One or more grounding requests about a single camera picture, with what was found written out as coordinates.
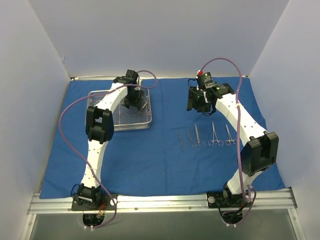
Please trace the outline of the steel mesh instrument tray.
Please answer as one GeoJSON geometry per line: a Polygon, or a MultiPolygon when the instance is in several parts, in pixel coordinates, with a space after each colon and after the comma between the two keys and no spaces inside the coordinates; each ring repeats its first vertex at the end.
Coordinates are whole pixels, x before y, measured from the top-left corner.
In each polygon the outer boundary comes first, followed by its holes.
{"type": "Polygon", "coordinates": [[[139,112],[136,107],[127,109],[119,103],[112,112],[114,132],[141,130],[150,127],[152,122],[150,91],[148,89],[141,90],[144,90],[143,101],[148,103],[146,108],[143,112],[139,112]]]}

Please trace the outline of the steel thin tweezers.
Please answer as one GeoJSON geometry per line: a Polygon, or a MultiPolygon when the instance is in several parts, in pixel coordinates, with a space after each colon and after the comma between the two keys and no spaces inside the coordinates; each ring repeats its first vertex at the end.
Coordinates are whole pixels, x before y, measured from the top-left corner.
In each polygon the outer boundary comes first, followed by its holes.
{"type": "Polygon", "coordinates": [[[184,141],[183,141],[183,135],[182,135],[182,131],[181,131],[180,128],[177,129],[177,135],[178,135],[182,150],[183,150],[183,152],[185,152],[185,145],[184,145],[184,141]]]}
{"type": "Polygon", "coordinates": [[[193,142],[193,136],[192,136],[191,128],[190,128],[189,125],[187,125],[186,129],[187,129],[188,137],[189,137],[189,140],[190,140],[191,148],[193,149],[194,148],[194,142],[193,142]]]}

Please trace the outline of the steel needle holder forceps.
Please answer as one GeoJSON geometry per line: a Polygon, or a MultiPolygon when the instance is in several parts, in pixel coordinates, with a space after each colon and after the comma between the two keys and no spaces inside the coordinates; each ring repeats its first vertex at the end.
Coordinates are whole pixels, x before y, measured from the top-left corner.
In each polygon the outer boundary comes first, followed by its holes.
{"type": "Polygon", "coordinates": [[[194,128],[195,128],[195,135],[196,135],[196,142],[194,143],[194,145],[196,148],[203,147],[204,142],[200,140],[199,130],[196,123],[194,124],[194,128]]]}

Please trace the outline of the steel hemostat clamp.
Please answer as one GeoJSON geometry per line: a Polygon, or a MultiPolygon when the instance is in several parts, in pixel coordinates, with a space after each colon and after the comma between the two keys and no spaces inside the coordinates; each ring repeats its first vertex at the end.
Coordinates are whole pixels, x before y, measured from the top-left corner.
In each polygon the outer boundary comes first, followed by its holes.
{"type": "Polygon", "coordinates": [[[215,143],[217,143],[217,145],[219,147],[222,147],[224,145],[224,142],[222,140],[218,139],[217,133],[216,133],[216,129],[215,129],[215,124],[214,121],[211,122],[212,124],[212,139],[208,141],[208,145],[210,147],[213,147],[215,145],[215,143]]]}
{"type": "Polygon", "coordinates": [[[227,132],[227,136],[228,136],[228,139],[225,140],[225,144],[227,146],[230,146],[231,144],[236,145],[237,144],[237,140],[232,138],[229,126],[227,124],[225,125],[225,128],[226,128],[226,132],[227,132]]]}

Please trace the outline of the blue surgical drape cloth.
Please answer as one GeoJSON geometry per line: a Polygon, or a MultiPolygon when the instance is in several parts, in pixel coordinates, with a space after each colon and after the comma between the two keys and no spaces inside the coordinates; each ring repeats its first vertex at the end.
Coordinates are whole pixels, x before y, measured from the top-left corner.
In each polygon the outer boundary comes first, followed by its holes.
{"type": "MultiPolygon", "coordinates": [[[[40,192],[41,199],[67,198],[76,191],[84,176],[88,154],[85,133],[87,102],[92,91],[108,90],[109,80],[75,80],[69,83],[63,101],[62,126],[56,129],[40,192]]],[[[117,131],[107,145],[101,181],[111,193],[126,196],[196,195],[221,191],[238,168],[237,150],[231,146],[192,148],[195,124],[200,140],[212,138],[212,121],[219,140],[236,132],[225,117],[216,112],[210,117],[187,111],[187,79],[146,80],[151,86],[152,122],[147,129],[117,131]],[[181,129],[183,152],[177,129],[181,129]]]]}

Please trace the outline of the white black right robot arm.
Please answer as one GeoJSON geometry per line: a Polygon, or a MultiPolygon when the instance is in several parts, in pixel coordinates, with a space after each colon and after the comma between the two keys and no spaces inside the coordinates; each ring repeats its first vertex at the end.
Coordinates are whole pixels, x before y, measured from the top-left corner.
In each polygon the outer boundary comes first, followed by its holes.
{"type": "Polygon", "coordinates": [[[220,112],[236,131],[238,169],[224,185],[222,200],[234,206],[243,197],[251,200],[253,181],[276,163],[279,137],[260,126],[239,101],[239,91],[227,83],[219,84],[210,72],[198,71],[197,86],[188,90],[188,111],[196,110],[205,116],[220,112]]]}

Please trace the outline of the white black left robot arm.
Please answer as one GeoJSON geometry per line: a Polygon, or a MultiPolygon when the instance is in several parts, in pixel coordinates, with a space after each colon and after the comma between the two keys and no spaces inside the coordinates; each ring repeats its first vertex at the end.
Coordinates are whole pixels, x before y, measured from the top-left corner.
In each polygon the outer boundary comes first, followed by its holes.
{"type": "Polygon", "coordinates": [[[115,131],[114,111],[118,105],[140,110],[143,97],[139,74],[128,69],[124,76],[118,76],[113,80],[110,90],[99,102],[88,106],[86,110],[87,164],[77,197],[90,210],[97,209],[101,203],[101,166],[106,147],[115,131]]]}

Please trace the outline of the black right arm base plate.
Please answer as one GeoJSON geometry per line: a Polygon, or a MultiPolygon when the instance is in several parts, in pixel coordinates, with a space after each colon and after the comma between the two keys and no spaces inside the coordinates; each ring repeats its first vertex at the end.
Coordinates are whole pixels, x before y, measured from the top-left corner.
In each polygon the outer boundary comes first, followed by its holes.
{"type": "Polygon", "coordinates": [[[249,207],[241,194],[232,195],[225,191],[209,191],[206,193],[207,206],[210,209],[249,207]]]}

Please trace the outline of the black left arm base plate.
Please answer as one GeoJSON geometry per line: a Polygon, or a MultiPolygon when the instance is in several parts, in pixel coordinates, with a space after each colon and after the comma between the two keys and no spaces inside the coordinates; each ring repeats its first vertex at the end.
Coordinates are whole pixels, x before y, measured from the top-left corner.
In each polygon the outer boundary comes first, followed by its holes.
{"type": "Polygon", "coordinates": [[[95,201],[79,198],[77,194],[74,194],[72,198],[72,211],[115,210],[113,200],[106,193],[100,193],[95,201]]]}

